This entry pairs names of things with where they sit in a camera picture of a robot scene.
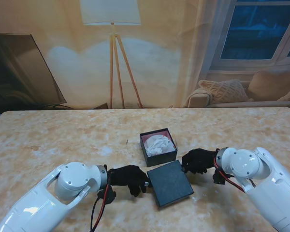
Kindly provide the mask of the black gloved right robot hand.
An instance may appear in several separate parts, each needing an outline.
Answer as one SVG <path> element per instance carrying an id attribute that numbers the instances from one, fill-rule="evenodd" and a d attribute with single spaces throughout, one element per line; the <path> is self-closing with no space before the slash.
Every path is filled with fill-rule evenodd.
<path id="1" fill-rule="evenodd" d="M 191 172 L 193 174 L 207 173 L 207 169 L 214 167 L 214 158 L 219 148 L 215 151 L 209 151 L 201 148 L 193 149 L 182 157 L 182 171 L 184 173 Z"/>

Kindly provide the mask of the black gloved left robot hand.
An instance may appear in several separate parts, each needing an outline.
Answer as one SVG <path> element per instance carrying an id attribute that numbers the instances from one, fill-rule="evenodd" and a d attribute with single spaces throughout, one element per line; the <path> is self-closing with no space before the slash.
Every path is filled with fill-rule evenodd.
<path id="1" fill-rule="evenodd" d="M 146 173 L 135 165 L 110 169 L 108 177 L 111 186 L 127 186 L 134 197 L 138 197 L 141 192 L 146 193 L 147 188 L 152 187 Z"/>

